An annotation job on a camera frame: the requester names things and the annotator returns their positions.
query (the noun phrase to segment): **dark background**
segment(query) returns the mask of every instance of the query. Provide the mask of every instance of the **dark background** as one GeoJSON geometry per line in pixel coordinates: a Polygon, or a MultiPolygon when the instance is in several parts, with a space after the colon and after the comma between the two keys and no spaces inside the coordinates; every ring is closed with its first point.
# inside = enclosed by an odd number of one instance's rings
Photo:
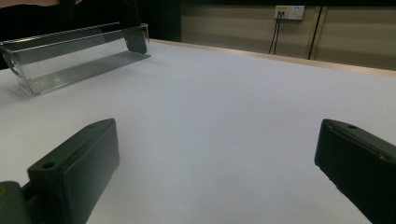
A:
{"type": "MultiPolygon", "coordinates": [[[[16,6],[0,9],[0,41],[44,35],[119,21],[116,0],[83,0],[75,18],[59,16],[59,7],[16,6]]],[[[136,0],[140,18],[148,23],[150,38],[181,40],[180,4],[302,5],[302,6],[396,6],[396,1],[330,0],[136,0]]],[[[0,68],[6,68],[1,57],[0,68]]]]}

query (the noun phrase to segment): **white table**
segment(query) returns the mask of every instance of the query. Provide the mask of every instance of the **white table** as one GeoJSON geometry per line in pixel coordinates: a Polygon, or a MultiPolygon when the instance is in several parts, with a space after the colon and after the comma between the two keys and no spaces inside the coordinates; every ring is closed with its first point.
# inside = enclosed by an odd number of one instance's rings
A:
{"type": "Polygon", "coordinates": [[[88,223],[369,223],[314,164],[320,123],[396,144],[396,78],[150,44],[151,58],[30,97],[0,72],[0,180],[115,118],[121,164],[88,223]]]}

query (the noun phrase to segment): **black cable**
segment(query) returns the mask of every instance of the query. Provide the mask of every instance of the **black cable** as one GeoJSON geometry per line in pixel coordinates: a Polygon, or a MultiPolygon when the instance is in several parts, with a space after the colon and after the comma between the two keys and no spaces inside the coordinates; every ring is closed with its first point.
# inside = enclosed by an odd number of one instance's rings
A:
{"type": "Polygon", "coordinates": [[[317,30],[318,30],[318,26],[319,26],[319,22],[320,22],[320,17],[321,17],[321,14],[322,14],[322,9],[323,9],[323,7],[320,7],[319,14],[318,14],[318,19],[317,19],[317,24],[315,25],[314,37],[312,38],[311,47],[309,48],[308,60],[311,60],[312,49],[314,47],[315,38],[317,37],[317,30]]]}
{"type": "Polygon", "coordinates": [[[276,17],[276,23],[275,23],[275,29],[274,29],[273,40],[271,41],[271,46],[270,46],[270,50],[268,50],[268,54],[271,53],[271,49],[272,49],[272,46],[273,46],[273,44],[274,44],[274,39],[275,39],[275,35],[276,35],[276,27],[277,27],[277,24],[279,23],[279,17],[280,17],[280,16],[281,16],[281,13],[280,13],[280,12],[277,12],[277,17],[276,17]]]}
{"type": "Polygon", "coordinates": [[[280,14],[279,23],[277,24],[276,41],[275,41],[275,46],[274,46],[274,55],[276,55],[277,38],[279,37],[279,27],[280,27],[280,21],[282,20],[282,16],[283,16],[283,12],[280,14]]]}

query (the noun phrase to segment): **electrical cable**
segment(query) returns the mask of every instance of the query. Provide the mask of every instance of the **electrical cable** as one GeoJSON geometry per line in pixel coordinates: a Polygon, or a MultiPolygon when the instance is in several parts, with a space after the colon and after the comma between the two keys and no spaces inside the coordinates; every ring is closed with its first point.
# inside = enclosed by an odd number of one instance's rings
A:
{"type": "Polygon", "coordinates": [[[280,21],[282,20],[283,12],[280,14],[279,22],[277,24],[277,31],[276,31],[276,41],[274,46],[274,55],[276,55],[276,45],[277,45],[277,38],[279,37],[279,28],[280,28],[280,21]]]}
{"type": "Polygon", "coordinates": [[[272,46],[274,44],[274,39],[275,39],[275,35],[276,35],[276,28],[277,28],[277,24],[280,22],[280,18],[281,17],[281,13],[277,12],[277,17],[276,17],[276,23],[275,23],[275,29],[274,29],[274,35],[273,35],[273,40],[271,41],[271,46],[270,46],[270,50],[268,50],[268,54],[271,54],[271,49],[272,46]]]}

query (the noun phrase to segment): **power socket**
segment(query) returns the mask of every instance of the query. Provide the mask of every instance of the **power socket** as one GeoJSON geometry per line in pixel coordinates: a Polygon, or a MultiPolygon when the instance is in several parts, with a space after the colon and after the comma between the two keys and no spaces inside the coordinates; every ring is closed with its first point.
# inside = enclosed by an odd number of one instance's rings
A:
{"type": "Polygon", "coordinates": [[[286,20],[289,18],[289,6],[276,6],[275,7],[275,19],[278,19],[278,13],[282,13],[283,15],[281,17],[282,20],[286,20]]]}
{"type": "Polygon", "coordinates": [[[290,6],[289,7],[289,20],[300,21],[303,19],[305,6],[290,6]]]}

